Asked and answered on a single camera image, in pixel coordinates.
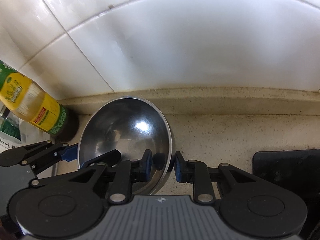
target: cooking oil bottle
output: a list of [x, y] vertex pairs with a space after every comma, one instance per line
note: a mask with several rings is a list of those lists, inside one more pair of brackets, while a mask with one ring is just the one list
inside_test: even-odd
[[77, 115], [37, 83], [0, 60], [0, 100], [20, 119], [67, 142], [79, 127]]

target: metal rivet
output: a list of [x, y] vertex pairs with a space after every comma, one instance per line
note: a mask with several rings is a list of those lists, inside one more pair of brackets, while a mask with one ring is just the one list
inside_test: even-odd
[[35, 179], [31, 182], [31, 184], [32, 186], [37, 186], [39, 184], [39, 181]]
[[201, 202], [210, 202], [213, 200], [213, 196], [210, 194], [200, 194], [198, 200]]
[[110, 196], [110, 200], [113, 202], [121, 202], [125, 200], [125, 195], [121, 193], [115, 193]]

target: countertop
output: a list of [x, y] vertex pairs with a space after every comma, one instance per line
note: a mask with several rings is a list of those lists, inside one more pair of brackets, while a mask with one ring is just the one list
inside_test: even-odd
[[[165, 117], [172, 127], [176, 150], [186, 160], [203, 161], [208, 167], [230, 163], [251, 172], [252, 156], [258, 151], [320, 148], [320, 116], [317, 115], [165, 114]], [[70, 145], [79, 141], [90, 115], [79, 118], [79, 131]], [[76, 161], [59, 163], [58, 174], [75, 170]], [[192, 195], [192, 185], [179, 184], [172, 172], [157, 194]]]

